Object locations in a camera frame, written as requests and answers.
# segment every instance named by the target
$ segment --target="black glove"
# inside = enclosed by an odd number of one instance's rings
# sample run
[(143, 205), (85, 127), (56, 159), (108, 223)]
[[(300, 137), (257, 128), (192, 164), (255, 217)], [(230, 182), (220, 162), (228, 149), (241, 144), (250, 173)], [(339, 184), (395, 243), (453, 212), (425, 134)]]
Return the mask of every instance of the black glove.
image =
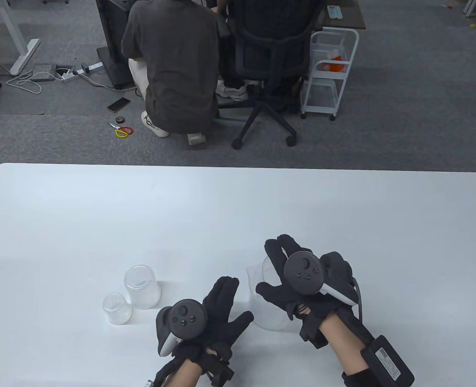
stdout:
[[(329, 294), (317, 293), (314, 295), (303, 295), (296, 292), (284, 278), (284, 265), (287, 256), (291, 256), (297, 251), (310, 251), (299, 246), (289, 235), (280, 235), (277, 239), (269, 239), (265, 242), (265, 251), (281, 279), (281, 285), (271, 286), (266, 282), (260, 282), (256, 286), (256, 292), (268, 301), (286, 311), (292, 320), (293, 316), (303, 320), (301, 337), (304, 341), (310, 341), (316, 348), (321, 348), (328, 344), (328, 341), (319, 330), (322, 321), (332, 312), (342, 309), (345, 313), (353, 314), (351, 306), (344, 304)], [(342, 259), (339, 253), (332, 252), (320, 258), (324, 270), (333, 270), (334, 278), (340, 278), (353, 284), (353, 274), (351, 266)], [(301, 314), (307, 306), (310, 314)]]
[(203, 300), (203, 306), (207, 312), (205, 330), (198, 337), (177, 345), (173, 351), (174, 356), (185, 352), (187, 347), (197, 347), (203, 352), (207, 348), (214, 350), (224, 361), (231, 359), (233, 354), (231, 346), (254, 320), (253, 314), (247, 311), (239, 315), (236, 320), (228, 322), (239, 284), (238, 278), (220, 277), (218, 279)]
[[(167, 363), (156, 375), (153, 386), (161, 387), (166, 377), (176, 372), (186, 359), (197, 363), (211, 379), (211, 385), (221, 387), (234, 372), (228, 367), (232, 356), (231, 346), (254, 320), (249, 311), (229, 322), (229, 313), (240, 282), (238, 278), (220, 277), (203, 300), (207, 312), (207, 325), (201, 335), (179, 343), (172, 352), (174, 360)], [(217, 356), (207, 353), (214, 350)]]

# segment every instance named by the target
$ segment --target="clear plastic cup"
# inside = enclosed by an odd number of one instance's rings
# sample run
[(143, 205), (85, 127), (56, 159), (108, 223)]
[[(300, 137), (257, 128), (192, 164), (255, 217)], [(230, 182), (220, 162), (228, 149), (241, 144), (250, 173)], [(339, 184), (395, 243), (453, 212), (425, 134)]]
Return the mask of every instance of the clear plastic cup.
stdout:
[(120, 293), (111, 293), (104, 298), (102, 308), (107, 318), (114, 325), (122, 325), (129, 321), (132, 315), (132, 306)]
[(138, 309), (150, 309), (161, 298), (161, 287), (155, 280), (150, 267), (137, 265), (131, 267), (123, 279), (131, 297), (132, 306)]
[(256, 266), (247, 267), (249, 276), (249, 310), (254, 315), (254, 323), (260, 328), (268, 331), (278, 331), (285, 328), (290, 320), (286, 312), (277, 306), (266, 302), (265, 299), (256, 293), (256, 285), (260, 282), (267, 282), (272, 286), (281, 285), (281, 280), (274, 269), (269, 257)]

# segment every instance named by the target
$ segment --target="desk leg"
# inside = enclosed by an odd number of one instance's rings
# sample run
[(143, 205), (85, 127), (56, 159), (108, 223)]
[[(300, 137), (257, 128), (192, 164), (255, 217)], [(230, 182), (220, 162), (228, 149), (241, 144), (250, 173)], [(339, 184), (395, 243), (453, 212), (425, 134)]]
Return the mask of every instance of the desk leg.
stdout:
[(14, 15), (7, 3), (7, 0), (0, 0), (0, 14), (2, 15), (2, 19), (9, 30), (17, 50), (20, 53), (19, 58), (11, 67), (10, 73), (12, 75), (19, 75), (41, 41), (39, 39), (31, 39), (28, 44), (25, 44), (25, 39), (21, 34), (19, 26), (14, 21)]
[(469, 0), (463, 9), (466, 18), (470, 18), (473, 15), (473, 11), (476, 8), (476, 0)]

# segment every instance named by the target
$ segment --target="chair wheel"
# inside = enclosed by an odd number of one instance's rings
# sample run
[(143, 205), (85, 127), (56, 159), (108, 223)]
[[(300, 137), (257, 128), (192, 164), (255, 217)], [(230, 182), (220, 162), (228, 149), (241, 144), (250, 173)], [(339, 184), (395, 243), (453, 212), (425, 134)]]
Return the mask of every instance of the chair wheel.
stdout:
[(295, 147), (295, 144), (297, 144), (297, 137), (294, 137), (294, 136), (286, 137), (286, 145), (288, 145), (289, 147)]
[(233, 142), (231, 142), (231, 147), (233, 147), (233, 149), (236, 149), (236, 150), (242, 149), (243, 147), (242, 140), (240, 140), (239, 138), (234, 139)]

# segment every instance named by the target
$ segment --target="white cable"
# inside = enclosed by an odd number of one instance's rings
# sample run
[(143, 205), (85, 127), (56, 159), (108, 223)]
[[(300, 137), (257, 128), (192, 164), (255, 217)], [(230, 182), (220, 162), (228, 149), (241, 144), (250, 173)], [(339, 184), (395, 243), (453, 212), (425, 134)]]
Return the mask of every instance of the white cable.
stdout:
[[(9, 79), (8, 81), (5, 82), (6, 85), (9, 85), (11, 87), (15, 87), (17, 89), (21, 89), (21, 90), (25, 90), (26, 92), (29, 92), (29, 93), (32, 93), (32, 94), (41, 94), (41, 92), (43, 91), (43, 88), (41, 87), (41, 85), (39, 85), (39, 83), (37, 82), (34, 82), (32, 81), (32, 78), (38, 74), (48, 74), (48, 75), (51, 75), (52, 77), (54, 77), (54, 79), (57, 79), (58, 81), (63, 81), (62, 78), (57, 78), (55, 75), (47, 72), (47, 71), (40, 71), (36, 74), (32, 74), (32, 70), (30, 71), (27, 71), (23, 74), (20, 74), (18, 75), (17, 77), (14, 77), (12, 79)], [(38, 88), (39, 88), (39, 91), (38, 92), (34, 92), (33, 90), (30, 90), (30, 89), (27, 89), (26, 87), (23, 87), (21, 85), (24, 85), (25, 83), (33, 83), (34, 85), (36, 85)]]
[[(8, 73), (10, 72), (5, 66), (2, 66)], [(71, 69), (61, 69), (61, 68), (58, 68), (57, 70), (67, 70), (67, 71), (70, 71)], [(35, 74), (32, 74), (32, 70), (30, 71), (27, 71), (23, 74), (20, 74), (18, 75), (17, 77), (14, 77), (12, 79), (9, 79), (8, 81), (5, 82), (6, 85), (8, 86), (11, 86), (11, 87), (15, 87), (17, 89), (21, 89), (21, 90), (24, 90), (25, 92), (29, 92), (29, 93), (32, 93), (32, 94), (41, 94), (43, 89), (41, 87), (41, 85), (39, 85), (39, 83), (35, 82), (35, 81), (32, 81), (32, 78), (35, 77), (36, 75), (39, 75), (39, 74), (48, 74), (50, 76), (52, 76), (54, 79), (57, 79), (58, 81), (65, 81), (65, 79), (62, 79), (62, 78), (58, 78), (56, 77), (54, 74), (52, 73), (49, 73), (47, 71), (40, 71), (38, 73), (35, 73)], [(98, 82), (95, 82), (93, 81), (91, 78), (89, 78), (88, 76), (85, 76), (83, 74), (78, 74), (79, 76), (81, 76), (82, 78), (84, 78), (88, 83), (90, 83), (90, 85), (92, 86), (95, 86), (95, 87), (103, 87), (105, 89), (108, 89), (108, 90), (116, 90), (117, 92), (126, 92), (127, 90), (134, 90), (136, 89), (136, 87), (131, 87), (129, 89), (115, 89), (115, 88), (112, 88), (112, 87), (109, 87), (109, 86), (105, 86), (105, 85), (102, 85), (101, 83), (98, 83)], [(38, 88), (39, 88), (39, 91), (38, 92), (34, 92), (33, 90), (30, 90), (30, 89), (27, 89), (26, 87), (23, 87), (22, 85), (24, 85), (25, 83), (33, 83), (34, 85), (36, 85)]]
[(102, 85), (101, 83), (95, 82), (91, 78), (89, 78), (87, 75), (84, 75), (84, 74), (78, 74), (78, 75), (81, 76), (82, 78), (84, 78), (89, 83), (91, 83), (91, 85), (96, 85), (98, 87), (103, 87), (103, 88), (109, 89), (109, 90), (116, 90), (117, 92), (126, 92), (127, 90), (134, 90), (134, 89), (137, 88), (136, 86), (134, 86), (134, 87), (131, 87), (129, 89), (115, 89), (114, 87), (105, 86), (105, 85)]

